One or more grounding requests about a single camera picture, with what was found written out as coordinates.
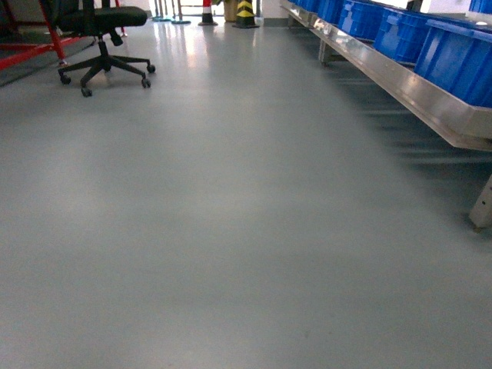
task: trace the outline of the gray epoxy floor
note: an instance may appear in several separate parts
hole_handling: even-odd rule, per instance
[[[128,30],[150,90],[1,89],[0,368],[490,369],[492,155],[305,29],[196,22]]]

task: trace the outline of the blue crate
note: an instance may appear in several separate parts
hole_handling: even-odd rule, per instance
[[[302,8],[308,12],[317,13],[321,0],[303,0]]]
[[[491,0],[471,0],[470,12],[492,14]]]
[[[373,41],[383,19],[385,7],[361,0],[345,0],[338,28],[356,38]]]
[[[317,16],[328,23],[338,24],[341,9],[344,7],[344,0],[325,0],[320,4]]]
[[[374,48],[397,62],[416,63],[429,32],[427,21],[431,19],[467,28],[474,27],[474,24],[468,21],[386,8],[374,40]]]
[[[492,34],[430,20],[415,73],[470,105],[492,108]]]

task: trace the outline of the office chair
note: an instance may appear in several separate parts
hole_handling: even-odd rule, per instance
[[[78,3],[79,0],[41,0],[53,28],[58,27],[63,32],[73,32],[79,36],[98,38],[101,55],[60,68],[58,73],[61,83],[68,85],[71,82],[71,78],[65,74],[67,71],[90,68],[80,81],[81,92],[87,98],[92,96],[92,91],[87,87],[87,83],[101,70],[109,71],[111,67],[116,67],[140,75],[143,88],[151,87],[151,82],[145,73],[129,65],[129,63],[147,63],[147,71],[154,73],[155,66],[151,64],[149,59],[109,55],[103,40],[104,35],[110,34],[113,44],[115,46],[121,45],[123,41],[115,29],[144,25],[147,21],[147,13],[134,6],[111,8],[110,0],[102,0],[102,8],[98,9],[94,7],[94,0],[83,0],[82,10],[79,10]]]

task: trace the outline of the traffic cone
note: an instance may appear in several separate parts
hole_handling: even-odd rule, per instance
[[[217,25],[212,17],[212,0],[203,0],[203,13],[201,14],[201,22],[198,25]]]
[[[253,4],[251,0],[242,0],[238,4],[238,19],[236,19],[236,24],[232,26],[236,28],[259,27],[259,25],[254,23]]]

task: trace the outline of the caster wheel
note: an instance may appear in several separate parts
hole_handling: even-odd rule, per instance
[[[71,78],[68,77],[67,75],[61,75],[60,76],[60,81],[63,85],[69,85],[71,82]]]
[[[81,91],[85,98],[89,98],[92,96],[92,90],[90,88],[82,87]]]
[[[141,85],[143,88],[151,87],[151,82],[148,79],[144,78],[141,80]]]

